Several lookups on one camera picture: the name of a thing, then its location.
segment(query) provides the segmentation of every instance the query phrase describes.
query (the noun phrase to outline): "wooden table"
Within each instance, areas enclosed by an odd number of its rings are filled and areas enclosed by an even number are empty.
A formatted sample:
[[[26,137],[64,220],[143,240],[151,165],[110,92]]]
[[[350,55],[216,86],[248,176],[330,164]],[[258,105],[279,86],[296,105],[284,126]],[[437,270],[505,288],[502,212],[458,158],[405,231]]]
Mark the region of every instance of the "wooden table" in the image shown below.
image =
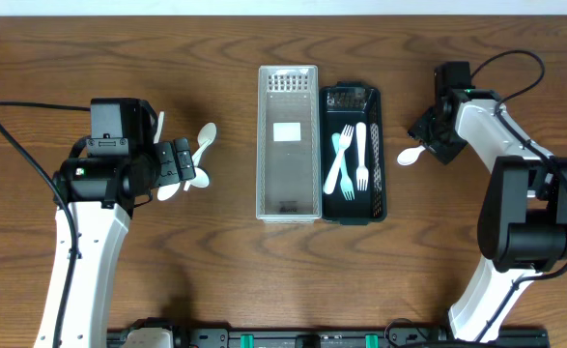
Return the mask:
[[[522,47],[545,81],[509,102],[543,146],[567,156],[567,17],[0,18],[0,100],[89,105],[136,97],[166,111],[163,138],[208,122],[218,138],[202,164],[208,189],[139,208],[115,279],[110,328],[148,316],[237,328],[384,327],[438,322],[478,263],[476,221],[489,182],[466,148],[443,166],[425,154],[395,163],[407,128],[433,103],[433,68],[473,66]],[[320,84],[362,80],[383,95],[388,218],[366,227],[264,225],[255,218],[257,71],[315,64]],[[502,95],[536,78],[522,57],[475,81]],[[83,113],[2,108],[0,119],[53,172]],[[31,346],[55,246],[51,192],[0,136],[0,347]],[[533,284],[509,324],[544,325],[567,347],[567,275]]]

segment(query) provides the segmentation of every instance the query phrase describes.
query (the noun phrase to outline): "plastic utensil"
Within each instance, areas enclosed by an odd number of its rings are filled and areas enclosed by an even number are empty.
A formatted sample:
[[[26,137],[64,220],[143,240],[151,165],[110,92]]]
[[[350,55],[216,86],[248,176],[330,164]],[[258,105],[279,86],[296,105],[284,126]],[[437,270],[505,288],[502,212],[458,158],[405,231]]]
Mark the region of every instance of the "plastic utensil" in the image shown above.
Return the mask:
[[[332,135],[332,145],[334,146],[334,154],[339,152],[339,138],[341,134],[335,133]],[[345,156],[341,159],[341,192],[345,200],[354,200],[354,184],[350,175],[348,175],[348,166],[345,163]]]
[[[191,184],[196,188],[207,188],[210,184],[210,178],[204,169],[195,168],[195,179],[191,180]]]
[[[356,124],[356,144],[358,145],[358,169],[356,170],[356,189],[367,190],[369,184],[369,169],[364,166],[364,150],[367,147],[367,125]]]
[[[216,138],[216,125],[212,122],[205,125],[201,130],[199,130],[199,134],[197,135],[197,143],[199,144],[199,149],[193,154],[193,165],[199,165],[199,161],[202,159],[202,154],[206,149],[210,146],[210,144],[214,143],[214,139]],[[188,191],[191,185],[193,185],[193,181],[196,180],[197,177],[193,180],[189,180],[184,184],[184,190]]]
[[[326,182],[324,183],[325,194],[331,194],[334,191],[334,187],[337,185],[337,177],[339,176],[341,159],[345,155],[345,151],[350,147],[353,135],[354,127],[345,125],[343,131],[341,131],[341,137],[339,138],[339,151],[337,152],[337,156],[334,158],[334,162],[330,167],[330,171],[328,172],[328,176],[326,177]]]
[[[401,165],[410,165],[418,160],[418,156],[420,153],[425,151],[425,147],[420,145],[415,148],[409,148],[401,152],[399,156],[397,156],[397,163]]]

